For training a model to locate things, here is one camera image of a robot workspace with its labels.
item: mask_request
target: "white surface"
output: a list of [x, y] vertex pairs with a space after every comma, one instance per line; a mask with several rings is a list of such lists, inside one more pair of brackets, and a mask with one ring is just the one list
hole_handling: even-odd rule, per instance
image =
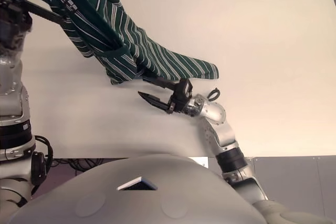
[[[154, 40], [211, 61], [219, 102], [246, 156], [336, 154], [336, 8], [333, 0], [121, 0]], [[206, 156], [194, 122], [138, 95], [169, 97], [141, 81], [111, 86], [62, 30], [34, 17], [23, 80], [34, 133], [57, 157], [146, 153]]]

